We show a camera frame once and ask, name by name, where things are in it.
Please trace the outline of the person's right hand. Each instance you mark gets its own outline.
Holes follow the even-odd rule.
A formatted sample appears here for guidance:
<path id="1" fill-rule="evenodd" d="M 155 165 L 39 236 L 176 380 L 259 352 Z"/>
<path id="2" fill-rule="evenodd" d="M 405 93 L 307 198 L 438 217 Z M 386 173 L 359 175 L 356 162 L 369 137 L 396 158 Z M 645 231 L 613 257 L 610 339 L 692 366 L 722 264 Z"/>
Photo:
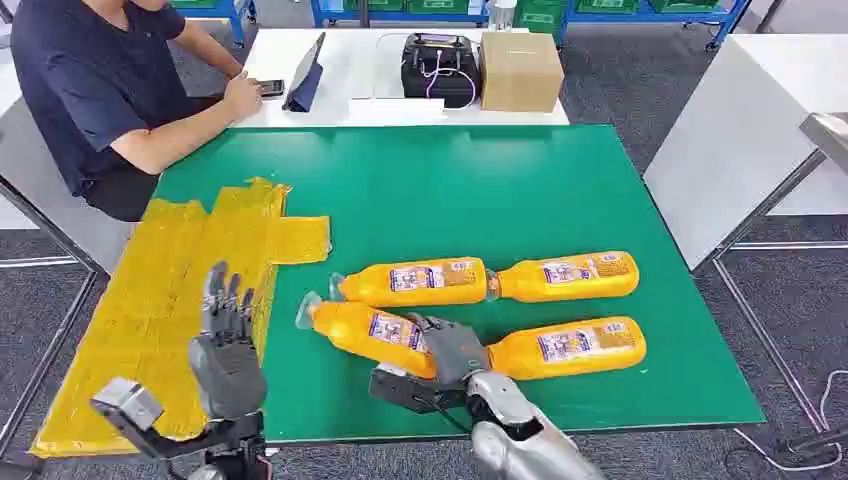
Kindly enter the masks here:
<path id="1" fill-rule="evenodd" d="M 250 78 L 246 71 L 232 78 L 225 88 L 222 99 L 230 120 L 233 123 L 240 122 L 256 114 L 262 103 L 261 93 L 260 83 Z"/>

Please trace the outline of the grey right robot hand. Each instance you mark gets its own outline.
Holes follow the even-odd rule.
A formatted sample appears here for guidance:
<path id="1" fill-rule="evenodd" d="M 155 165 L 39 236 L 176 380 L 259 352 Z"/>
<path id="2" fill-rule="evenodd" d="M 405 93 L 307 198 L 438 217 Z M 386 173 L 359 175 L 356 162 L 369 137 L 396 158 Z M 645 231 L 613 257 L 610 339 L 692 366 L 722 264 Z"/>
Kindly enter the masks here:
<path id="1" fill-rule="evenodd" d="M 421 331 L 441 385 L 458 385 L 478 371 L 491 369 L 488 353 L 465 325 L 418 313 L 406 317 Z"/>

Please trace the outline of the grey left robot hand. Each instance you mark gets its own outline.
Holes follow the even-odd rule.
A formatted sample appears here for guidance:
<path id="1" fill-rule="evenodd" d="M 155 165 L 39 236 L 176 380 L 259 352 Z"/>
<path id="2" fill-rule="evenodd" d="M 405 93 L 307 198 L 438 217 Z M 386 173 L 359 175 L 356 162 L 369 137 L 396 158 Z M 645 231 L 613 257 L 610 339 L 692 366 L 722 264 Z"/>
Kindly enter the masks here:
<path id="1" fill-rule="evenodd" d="M 240 280 L 224 261 L 210 269 L 202 290 L 200 332 L 189 341 L 189 364 L 211 420 L 256 413 L 267 395 L 253 340 L 254 290 L 241 294 Z"/>

